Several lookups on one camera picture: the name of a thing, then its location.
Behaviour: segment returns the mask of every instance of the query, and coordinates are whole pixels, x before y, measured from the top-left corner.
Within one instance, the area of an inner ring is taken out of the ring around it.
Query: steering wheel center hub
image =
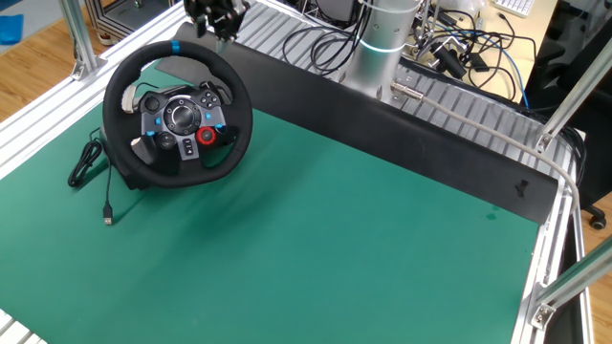
[[[172,133],[188,136],[200,127],[202,114],[198,106],[191,100],[179,98],[171,100],[164,111],[165,126]]]

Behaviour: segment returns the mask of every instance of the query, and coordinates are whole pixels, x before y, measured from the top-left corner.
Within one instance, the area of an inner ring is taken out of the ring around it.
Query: blue stripe
[[[181,53],[181,47],[179,47],[179,41],[172,41],[172,53],[173,54],[180,54]]]

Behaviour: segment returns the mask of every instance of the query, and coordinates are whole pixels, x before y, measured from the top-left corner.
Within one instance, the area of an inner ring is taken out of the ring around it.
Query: steering wheel rim
[[[200,160],[181,161],[176,175],[165,175],[153,170],[132,151],[130,141],[121,129],[121,124],[132,115],[121,108],[121,98],[125,89],[138,80],[141,69],[148,63],[160,58],[181,56],[194,59],[206,65],[210,73],[223,81],[231,91],[230,105],[221,105],[227,126],[239,128],[236,140],[223,161],[212,168],[203,167]],[[159,187],[185,187],[210,183],[227,176],[244,157],[252,132],[252,107],[247,87],[230,64],[213,51],[195,43],[185,41],[163,41],[144,46],[127,56],[113,73],[102,109],[102,119],[107,144],[136,176]]]

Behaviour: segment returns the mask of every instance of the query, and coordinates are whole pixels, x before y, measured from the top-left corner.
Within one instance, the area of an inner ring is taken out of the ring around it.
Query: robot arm
[[[184,4],[198,37],[206,33],[210,24],[222,45],[236,39],[245,13],[251,8],[244,0],[185,0]]]

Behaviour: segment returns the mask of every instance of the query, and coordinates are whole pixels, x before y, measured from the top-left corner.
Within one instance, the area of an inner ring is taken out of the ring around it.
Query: white cylindrical robot base
[[[384,102],[412,27],[418,0],[374,0],[370,20],[339,82]]]

